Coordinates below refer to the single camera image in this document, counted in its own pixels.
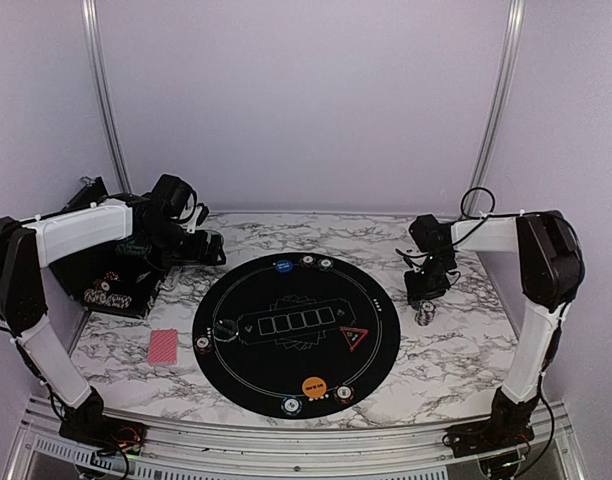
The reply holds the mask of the red black triangle all-in marker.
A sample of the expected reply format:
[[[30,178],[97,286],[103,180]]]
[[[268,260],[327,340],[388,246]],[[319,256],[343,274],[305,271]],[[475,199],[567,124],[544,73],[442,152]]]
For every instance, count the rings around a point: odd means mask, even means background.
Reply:
[[[351,352],[356,350],[369,333],[367,329],[355,327],[341,327],[340,332],[344,336]]]

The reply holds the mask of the red playing card deck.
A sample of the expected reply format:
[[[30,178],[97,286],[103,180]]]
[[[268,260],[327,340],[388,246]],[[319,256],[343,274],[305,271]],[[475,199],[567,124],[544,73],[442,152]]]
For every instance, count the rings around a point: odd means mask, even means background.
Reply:
[[[178,332],[175,329],[153,330],[150,336],[147,363],[151,366],[177,363]]]

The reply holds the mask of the red chip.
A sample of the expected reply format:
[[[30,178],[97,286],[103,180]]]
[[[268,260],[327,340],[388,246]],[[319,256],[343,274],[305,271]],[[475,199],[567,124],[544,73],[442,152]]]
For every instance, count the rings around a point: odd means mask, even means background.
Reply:
[[[207,336],[200,336],[194,340],[195,352],[204,355],[210,353],[213,349],[212,340]]]
[[[334,391],[335,400],[342,404],[349,404],[354,399],[354,390],[348,385],[340,385]]]
[[[315,264],[315,259],[311,255],[304,255],[300,259],[300,264],[305,267],[312,267]]]

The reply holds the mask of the green chip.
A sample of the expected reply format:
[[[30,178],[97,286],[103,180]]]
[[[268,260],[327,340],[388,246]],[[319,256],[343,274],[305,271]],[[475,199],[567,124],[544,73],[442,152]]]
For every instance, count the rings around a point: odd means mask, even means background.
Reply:
[[[322,271],[330,270],[334,265],[334,262],[330,258],[322,258],[318,261],[317,266]]]

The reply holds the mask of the blue small blind button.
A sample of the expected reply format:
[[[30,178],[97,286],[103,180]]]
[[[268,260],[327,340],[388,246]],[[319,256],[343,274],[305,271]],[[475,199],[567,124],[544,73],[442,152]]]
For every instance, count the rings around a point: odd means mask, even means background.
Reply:
[[[288,259],[279,259],[273,263],[273,267],[279,273],[289,273],[293,270],[294,265]]]

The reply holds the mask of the orange big blind button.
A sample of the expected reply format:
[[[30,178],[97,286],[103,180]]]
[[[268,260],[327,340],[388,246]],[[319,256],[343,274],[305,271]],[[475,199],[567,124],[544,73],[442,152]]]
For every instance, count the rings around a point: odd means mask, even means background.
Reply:
[[[327,383],[324,379],[311,376],[302,382],[302,393],[309,401],[315,401],[326,397],[328,391]]]

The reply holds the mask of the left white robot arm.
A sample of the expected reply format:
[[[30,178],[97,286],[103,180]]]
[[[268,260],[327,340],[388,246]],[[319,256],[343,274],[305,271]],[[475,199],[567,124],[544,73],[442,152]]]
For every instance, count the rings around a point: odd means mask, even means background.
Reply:
[[[195,229],[197,214],[182,219],[184,206],[183,199],[149,193],[23,221],[0,218],[0,330],[27,355],[65,409],[77,411],[72,426],[92,445],[111,438],[112,423],[95,409],[102,400],[52,328],[41,271],[80,251],[140,234],[163,251],[168,264],[225,264],[223,237]]]

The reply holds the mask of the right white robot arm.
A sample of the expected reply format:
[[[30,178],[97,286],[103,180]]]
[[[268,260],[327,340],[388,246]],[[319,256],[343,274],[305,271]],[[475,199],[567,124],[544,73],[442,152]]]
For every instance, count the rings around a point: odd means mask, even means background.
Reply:
[[[400,252],[411,269],[404,274],[407,300],[421,306],[451,288],[457,252],[505,252],[518,256],[525,307],[510,370],[495,394],[494,409],[481,438],[501,448],[520,431],[516,411],[538,398],[542,376],[557,352],[562,324],[585,276],[579,240],[557,210],[441,222],[434,215],[417,217],[409,234],[422,260]]]

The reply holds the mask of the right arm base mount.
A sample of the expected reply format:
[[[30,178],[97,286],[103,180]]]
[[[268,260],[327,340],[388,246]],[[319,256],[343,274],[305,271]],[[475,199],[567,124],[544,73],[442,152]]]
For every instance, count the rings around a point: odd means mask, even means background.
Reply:
[[[442,443],[452,450],[455,458],[461,458],[526,444],[534,438],[534,431],[528,423],[503,429],[485,419],[448,427]]]

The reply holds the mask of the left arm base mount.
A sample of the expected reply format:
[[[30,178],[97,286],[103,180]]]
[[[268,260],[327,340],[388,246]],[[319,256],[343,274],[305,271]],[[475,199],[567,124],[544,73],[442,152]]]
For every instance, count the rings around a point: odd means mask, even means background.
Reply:
[[[103,417],[98,424],[81,424],[74,420],[61,423],[61,437],[98,447],[103,454],[139,453],[145,440],[146,426],[140,422]]]

